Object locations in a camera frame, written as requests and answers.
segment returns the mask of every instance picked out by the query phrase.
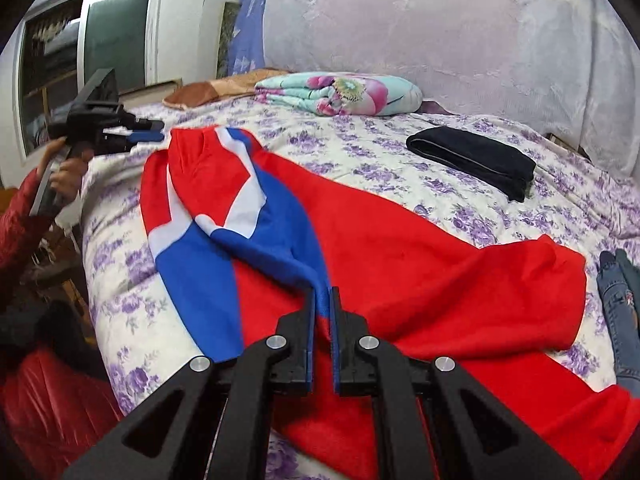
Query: red leather chair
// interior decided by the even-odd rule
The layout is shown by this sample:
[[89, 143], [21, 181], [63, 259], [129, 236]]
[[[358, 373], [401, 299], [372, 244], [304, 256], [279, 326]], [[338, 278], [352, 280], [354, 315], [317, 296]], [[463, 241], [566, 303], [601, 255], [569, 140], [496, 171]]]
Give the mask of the red leather chair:
[[[4, 433], [41, 480], [60, 478], [69, 464], [123, 418], [109, 383], [72, 370], [45, 346], [21, 359], [14, 369], [2, 368], [0, 364]], [[22, 478], [31, 478], [25, 473], [29, 465], [24, 457], [15, 456], [15, 446], [3, 445], [2, 438], [0, 446], [4, 448], [0, 462], [4, 462], [3, 452], [13, 454], [14, 468], [22, 470]]]

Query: window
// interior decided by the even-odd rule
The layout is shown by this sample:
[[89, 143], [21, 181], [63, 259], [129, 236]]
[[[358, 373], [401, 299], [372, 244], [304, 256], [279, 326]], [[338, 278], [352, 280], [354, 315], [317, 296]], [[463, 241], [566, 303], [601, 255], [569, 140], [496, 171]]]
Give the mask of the window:
[[24, 25], [18, 112], [25, 155], [49, 140], [50, 118], [98, 68], [115, 68], [121, 92], [155, 83], [159, 0], [66, 0]]

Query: window frame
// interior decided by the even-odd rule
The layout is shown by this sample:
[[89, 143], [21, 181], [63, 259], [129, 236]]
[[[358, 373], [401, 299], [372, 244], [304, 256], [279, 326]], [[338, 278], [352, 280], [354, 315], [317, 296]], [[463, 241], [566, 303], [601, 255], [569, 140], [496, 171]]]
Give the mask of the window frame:
[[[86, 33], [86, 19], [89, 14], [91, 0], [82, 1], [80, 13], [80, 27], [78, 30], [78, 54], [76, 57], [76, 75], [78, 77], [78, 91], [84, 86], [84, 35]], [[158, 82], [158, 17], [160, 0], [149, 0], [146, 6], [145, 28], [145, 85]]]
[[[32, 7], [20, 20], [14, 34], [17, 34], [17, 41], [14, 51], [14, 77], [12, 101], [14, 110], [14, 128], [18, 137], [18, 150], [20, 151], [20, 162], [24, 166], [32, 153], [36, 153], [38, 148], [31, 153], [27, 153], [24, 141], [24, 131], [22, 128], [22, 95], [20, 95], [20, 82], [22, 78], [22, 50], [24, 47], [26, 23], [38, 15], [50, 10], [69, 0], [46, 0], [42, 4]], [[80, 29], [78, 30], [78, 54], [76, 54], [76, 72], [78, 91], [84, 86], [84, 64], [82, 65], [82, 79], [79, 53], [82, 50], [82, 63], [84, 63], [84, 29], [86, 28], [86, 15], [88, 12], [88, 0], [82, 2]], [[160, 13], [160, 0], [149, 0], [146, 8], [146, 29], [145, 29], [145, 84], [158, 82], [158, 22]]]

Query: bed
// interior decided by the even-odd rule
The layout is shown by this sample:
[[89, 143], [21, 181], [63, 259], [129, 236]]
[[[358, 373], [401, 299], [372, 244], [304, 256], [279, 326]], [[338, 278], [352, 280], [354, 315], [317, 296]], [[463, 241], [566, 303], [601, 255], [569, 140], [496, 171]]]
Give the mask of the bed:
[[[640, 262], [640, 192], [522, 124], [494, 116], [401, 114], [317, 117], [241, 98], [190, 111], [160, 104], [136, 110], [172, 126], [240, 126], [268, 150], [326, 178], [393, 200], [477, 246], [541, 234], [586, 257], [587, 293], [574, 345], [552, 357], [594, 390], [615, 382], [609, 333], [596, 289], [602, 250], [625, 248]], [[474, 177], [420, 158], [406, 137], [435, 125], [462, 128], [520, 149], [536, 161], [524, 203], [508, 202]], [[140, 214], [140, 176], [162, 144], [97, 157], [82, 186], [82, 256], [90, 314], [111, 386], [124, 413], [200, 354], [154, 267]], [[267, 478], [341, 476], [272, 433]]]

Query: white lace cover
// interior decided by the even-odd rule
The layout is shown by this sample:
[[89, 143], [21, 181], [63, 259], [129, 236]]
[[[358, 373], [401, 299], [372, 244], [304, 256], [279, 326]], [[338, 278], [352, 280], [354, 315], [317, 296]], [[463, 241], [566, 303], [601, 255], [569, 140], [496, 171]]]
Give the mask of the white lace cover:
[[267, 0], [267, 66], [399, 75], [640, 181], [640, 51], [607, 0]]

